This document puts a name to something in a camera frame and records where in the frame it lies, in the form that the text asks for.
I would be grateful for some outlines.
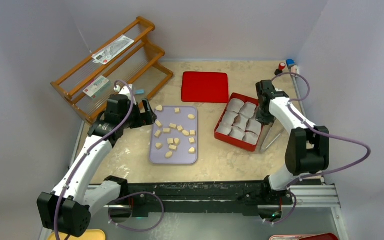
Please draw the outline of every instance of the blue cap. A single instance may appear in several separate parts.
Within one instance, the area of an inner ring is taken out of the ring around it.
[[[292,65],[292,64],[295,64],[295,62],[294,62],[294,60],[292,60],[292,59],[288,59],[288,60],[286,60],[286,65]]]

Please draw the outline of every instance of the red container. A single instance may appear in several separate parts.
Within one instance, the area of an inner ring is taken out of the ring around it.
[[[244,103],[250,102],[250,103],[253,103],[253,104],[257,105],[257,106],[259,105],[258,99],[255,99],[255,98],[252,98],[252,97],[249,97],[249,96],[245,96],[245,95],[241,95],[241,94],[238,94],[238,93],[235,93],[235,92],[232,93],[232,95],[230,96],[229,102],[230,102],[231,99],[239,99],[239,100],[242,100]],[[214,137],[215,137],[215,139],[218,139],[220,141],[226,142],[228,144],[231,144],[233,146],[239,147],[241,149],[245,149],[247,151],[254,152],[256,150],[256,148],[257,148],[258,141],[257,141],[257,144],[252,145],[250,143],[238,140],[238,139],[233,138],[231,136],[224,135],[224,134],[221,134],[219,132],[216,132],[217,128],[219,127],[220,123],[222,122],[223,116],[225,115],[227,108],[228,108],[228,105],[226,104],[226,107],[224,108],[223,114],[221,115],[220,119],[218,120],[217,125],[214,128]]]
[[[332,233],[325,233],[316,236],[304,237],[302,240],[338,240],[337,236]]]

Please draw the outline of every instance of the red plate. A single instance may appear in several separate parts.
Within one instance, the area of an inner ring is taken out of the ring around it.
[[[333,235],[332,233],[325,233],[321,235],[316,236],[310,236],[310,237],[304,237],[302,240],[338,240],[337,236]]]
[[[229,102],[228,75],[223,72],[185,71],[181,85],[182,102]]]

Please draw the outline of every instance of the purple tray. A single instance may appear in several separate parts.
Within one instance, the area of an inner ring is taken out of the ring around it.
[[[175,113],[175,108],[180,108],[180,113]],[[149,160],[154,164],[193,164],[198,159],[198,111],[193,106],[163,106],[162,111],[154,110],[157,115],[157,120],[162,123],[162,127],[158,128],[157,125],[152,126],[151,141],[149,146]],[[195,119],[188,118],[189,114],[195,115]],[[177,129],[171,128],[170,133],[163,133],[163,129],[169,128],[169,124],[181,125],[184,130],[195,130],[195,143],[190,144],[189,138],[191,136],[184,136]],[[161,135],[156,138],[154,134],[157,130],[161,130]],[[176,151],[173,152],[173,156],[166,158],[166,153],[169,150],[167,139],[179,138],[180,144],[177,146]],[[156,143],[162,143],[162,148],[157,149]],[[195,148],[195,153],[190,154],[188,151],[190,148]]]

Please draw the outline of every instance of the plastic package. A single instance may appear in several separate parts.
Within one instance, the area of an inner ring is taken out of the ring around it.
[[[261,123],[259,123],[255,119],[248,120],[248,124],[246,125],[245,132],[252,132],[257,135],[260,135],[261,133]]]
[[[258,99],[255,99],[255,98],[252,98],[252,97],[249,97],[249,96],[245,96],[245,95],[241,95],[241,94],[238,94],[238,93],[232,93],[231,96],[230,96],[230,99],[231,100],[239,99],[242,102],[244,102],[244,105],[247,102],[251,102],[251,103],[253,103],[256,106],[258,106],[258,104],[259,104]],[[224,133],[227,132],[227,129],[226,129],[227,127],[225,125],[224,126],[220,126],[220,125],[224,124],[224,123],[222,123],[222,120],[223,120],[224,115],[227,112],[227,108],[228,108],[228,106],[226,106],[226,108],[224,109],[223,115],[220,116],[220,118],[218,120],[218,123],[217,123],[217,125],[214,128],[214,137],[215,137],[215,139],[218,139],[218,140],[223,141],[225,143],[231,144],[231,145],[236,146],[238,148],[245,149],[245,150],[250,151],[250,152],[254,152],[256,150],[256,148],[257,148],[257,144],[252,145],[252,144],[250,144],[248,142],[245,142],[243,140],[238,140],[237,138],[234,138],[234,137],[232,137],[232,136],[230,136],[228,134],[222,134],[221,133],[223,131],[224,131]],[[261,130],[262,129],[263,129],[263,126],[261,126],[261,129],[258,132],[258,135],[261,135]]]
[[[258,142],[258,138],[259,136],[257,134],[247,131],[245,132],[245,137],[243,138],[243,141],[252,145],[256,145]]]
[[[245,131],[240,129],[237,126],[233,126],[229,136],[231,136],[234,139],[242,141],[242,139],[244,139],[245,137]]]
[[[247,102],[240,109],[239,113],[244,115],[247,119],[250,119],[254,116],[256,112],[257,105],[252,102]]]
[[[243,116],[242,114],[239,114],[239,115],[235,118],[233,126],[234,126],[234,127],[238,127],[238,128],[240,128],[241,130],[245,131],[245,129],[247,128],[247,123],[248,123],[248,118],[246,118],[246,117]]]
[[[232,98],[229,104],[227,105],[227,111],[235,112],[238,114],[244,105],[244,101],[237,98]]]
[[[232,126],[237,116],[238,114],[236,112],[226,111],[226,113],[223,115],[223,119],[221,120],[221,122],[226,125]]]
[[[218,126],[216,132],[223,134],[223,135],[229,135],[232,131],[232,125],[226,124],[224,122],[220,122],[220,125]]]

